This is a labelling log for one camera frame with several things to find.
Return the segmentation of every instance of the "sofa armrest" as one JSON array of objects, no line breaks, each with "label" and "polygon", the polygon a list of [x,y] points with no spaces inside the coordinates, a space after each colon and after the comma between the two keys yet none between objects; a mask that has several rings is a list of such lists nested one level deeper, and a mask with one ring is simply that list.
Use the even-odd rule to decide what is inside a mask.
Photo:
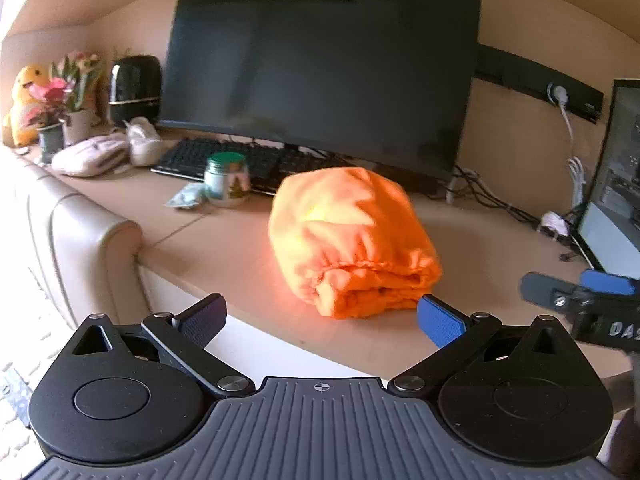
[{"label": "sofa armrest", "polygon": [[148,316],[135,260],[140,226],[15,154],[3,159],[8,164],[3,177],[14,188],[20,247],[69,325],[76,327],[95,312],[108,314],[116,324]]}]

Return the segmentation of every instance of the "floor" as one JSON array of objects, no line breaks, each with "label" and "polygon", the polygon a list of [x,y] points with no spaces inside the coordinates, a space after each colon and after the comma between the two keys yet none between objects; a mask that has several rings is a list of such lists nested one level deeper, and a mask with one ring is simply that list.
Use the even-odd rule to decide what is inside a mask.
[{"label": "floor", "polygon": [[73,333],[20,258],[10,232],[0,222],[1,480],[23,478],[44,458],[8,402],[4,378],[14,370],[33,390]]}]

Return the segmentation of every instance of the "glass jar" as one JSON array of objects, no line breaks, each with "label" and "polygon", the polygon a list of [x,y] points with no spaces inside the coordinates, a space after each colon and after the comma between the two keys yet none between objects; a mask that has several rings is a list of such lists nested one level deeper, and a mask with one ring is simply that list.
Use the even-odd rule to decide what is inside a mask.
[{"label": "glass jar", "polygon": [[207,159],[205,193],[212,204],[234,207],[246,200],[251,190],[249,169],[242,153],[218,152]]}]

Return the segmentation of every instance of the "black speaker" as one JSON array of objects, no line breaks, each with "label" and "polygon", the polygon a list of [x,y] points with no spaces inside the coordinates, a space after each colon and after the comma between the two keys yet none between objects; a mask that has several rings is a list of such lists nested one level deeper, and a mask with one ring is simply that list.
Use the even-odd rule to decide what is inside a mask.
[{"label": "black speaker", "polygon": [[134,117],[154,122],[160,113],[160,62],[155,56],[131,56],[117,60],[111,70],[109,110],[116,126]]}]

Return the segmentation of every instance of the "green jar lid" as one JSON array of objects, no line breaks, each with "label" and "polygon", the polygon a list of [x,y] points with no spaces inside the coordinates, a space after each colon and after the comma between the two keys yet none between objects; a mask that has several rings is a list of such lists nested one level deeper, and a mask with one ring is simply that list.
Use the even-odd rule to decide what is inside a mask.
[{"label": "green jar lid", "polygon": [[225,172],[239,171],[246,163],[244,155],[237,152],[217,152],[209,155],[207,161],[217,170]]}]

